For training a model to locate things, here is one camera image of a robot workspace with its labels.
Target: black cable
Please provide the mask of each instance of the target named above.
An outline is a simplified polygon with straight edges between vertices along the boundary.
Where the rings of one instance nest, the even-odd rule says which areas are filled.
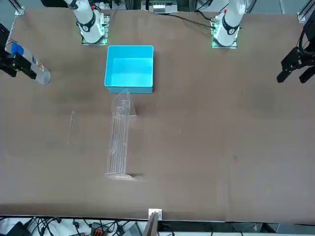
[[[104,234],[103,224],[102,224],[102,221],[101,221],[101,220],[99,220],[99,222],[100,222],[100,226],[102,227],[102,235],[103,235],[103,234]]]
[[[30,224],[27,226],[27,229],[36,221],[36,217],[30,222]]]
[[[203,6],[205,6],[207,3],[212,2],[213,0],[207,0],[204,4],[201,5],[196,11],[199,11]]]
[[[83,220],[84,220],[84,223],[86,223],[89,228],[92,228],[92,224],[88,224],[85,219],[83,219]]]
[[[41,236],[41,233],[40,233],[40,230],[39,230],[39,219],[38,219],[38,221],[37,221],[37,230],[38,230],[39,236]]]
[[[301,35],[300,35],[300,39],[299,39],[299,49],[301,51],[302,54],[305,54],[307,56],[314,56],[315,55],[315,52],[308,52],[308,51],[305,51],[303,46],[302,46],[302,43],[303,43],[303,38],[304,38],[304,34],[305,34],[305,29],[307,28],[308,26],[304,25],[303,29],[302,29],[302,32],[301,32]]]
[[[146,0],[146,10],[147,11],[149,10],[149,2],[150,2],[150,0]]]
[[[127,221],[126,223],[122,224],[122,227],[125,226],[126,224],[128,224],[130,221]]]
[[[54,236],[53,235],[53,233],[50,231],[50,228],[49,228],[49,224],[52,222],[52,220],[48,223],[48,220],[47,219],[40,219],[41,220],[41,222],[43,223],[43,228],[41,229],[43,232],[42,232],[42,234],[44,235],[45,234],[45,231],[46,231],[46,229],[48,229],[48,232],[49,232],[49,234],[50,234],[50,236]]]
[[[7,44],[5,45],[5,47],[8,46],[8,45],[11,44],[11,43],[14,43],[14,42],[9,42],[9,43],[7,43]]]
[[[181,16],[177,16],[177,15],[168,15],[168,16],[174,16],[174,17],[177,17],[177,18],[182,19],[184,21],[188,21],[188,22],[194,23],[196,25],[204,26],[204,27],[211,28],[211,29],[214,29],[214,30],[216,29],[214,26],[205,25],[205,24],[202,24],[202,23],[199,23],[199,22],[196,22],[196,21],[192,21],[192,20],[186,19],[186,18],[181,17]]]
[[[164,227],[168,228],[172,232],[172,236],[175,236],[174,231],[171,227],[169,227],[168,225],[165,225],[163,223],[160,223],[160,224],[163,225]]]
[[[98,6],[96,5],[93,5],[97,10],[101,10]]]
[[[224,8],[222,8],[219,12],[221,13],[227,7],[227,5],[225,5]]]
[[[206,20],[208,20],[208,21],[211,21],[211,20],[212,20],[211,18],[206,17],[205,14],[203,14],[203,12],[201,12],[201,11],[199,11],[199,10],[196,10],[196,12],[200,13],[200,15],[201,15],[203,18],[205,18]]]

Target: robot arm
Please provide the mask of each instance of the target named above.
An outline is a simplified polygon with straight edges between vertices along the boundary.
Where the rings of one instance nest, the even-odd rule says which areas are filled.
[[[105,34],[104,14],[92,10],[89,0],[64,0],[73,10],[81,31],[81,35],[88,43],[98,42]]]
[[[244,0],[229,0],[226,12],[219,15],[220,25],[214,35],[219,44],[225,47],[233,44],[245,11]]]
[[[303,38],[306,35],[310,42],[307,48],[303,48]],[[315,11],[303,26],[298,47],[295,47],[281,61],[282,72],[277,76],[278,83],[284,82],[292,71],[309,66],[300,76],[300,82],[305,83],[315,74]]]

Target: transparent plastic holder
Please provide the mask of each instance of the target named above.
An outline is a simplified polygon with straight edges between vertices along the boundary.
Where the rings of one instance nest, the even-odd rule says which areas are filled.
[[[133,179],[132,176],[126,174],[129,117],[135,116],[128,90],[124,90],[114,98],[111,110],[112,134],[105,175],[114,179]]]

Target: brown table surface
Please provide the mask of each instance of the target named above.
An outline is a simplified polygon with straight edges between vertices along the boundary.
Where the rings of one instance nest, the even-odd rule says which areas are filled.
[[[162,208],[173,220],[314,222],[315,85],[300,84],[301,72],[276,81],[303,26],[296,16],[245,15],[239,49],[220,50],[209,29],[175,17],[111,14],[108,45],[155,52],[153,94],[132,95],[126,169],[136,181],[103,175],[107,46],[82,46],[69,9],[27,9],[12,38],[52,80],[0,72],[0,212],[147,218]]]

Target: blue box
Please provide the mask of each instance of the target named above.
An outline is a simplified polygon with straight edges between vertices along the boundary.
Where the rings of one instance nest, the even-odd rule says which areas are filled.
[[[104,84],[112,93],[152,93],[153,46],[108,46]]]

